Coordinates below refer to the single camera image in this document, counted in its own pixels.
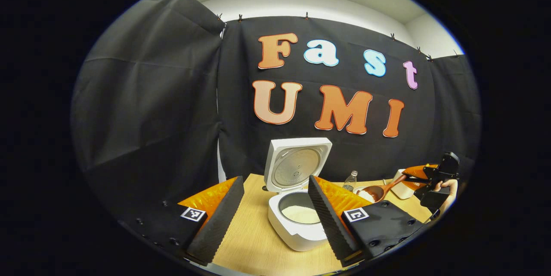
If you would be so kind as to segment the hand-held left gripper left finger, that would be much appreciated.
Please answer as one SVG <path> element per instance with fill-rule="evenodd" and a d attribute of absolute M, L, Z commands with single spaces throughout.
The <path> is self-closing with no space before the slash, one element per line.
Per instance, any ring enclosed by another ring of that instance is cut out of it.
<path fill-rule="evenodd" d="M 177 260 L 206 266 L 213 261 L 244 192 L 242 176 L 234 177 L 179 203 L 129 213 L 120 224 Z"/>

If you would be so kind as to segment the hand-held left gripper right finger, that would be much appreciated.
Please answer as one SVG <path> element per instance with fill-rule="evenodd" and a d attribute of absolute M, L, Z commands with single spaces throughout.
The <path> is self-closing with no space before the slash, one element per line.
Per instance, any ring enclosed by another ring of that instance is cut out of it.
<path fill-rule="evenodd" d="M 357 195 L 317 176 L 310 176 L 308 194 L 343 267 L 380 260 L 426 224 L 388 200 L 362 203 Z"/>

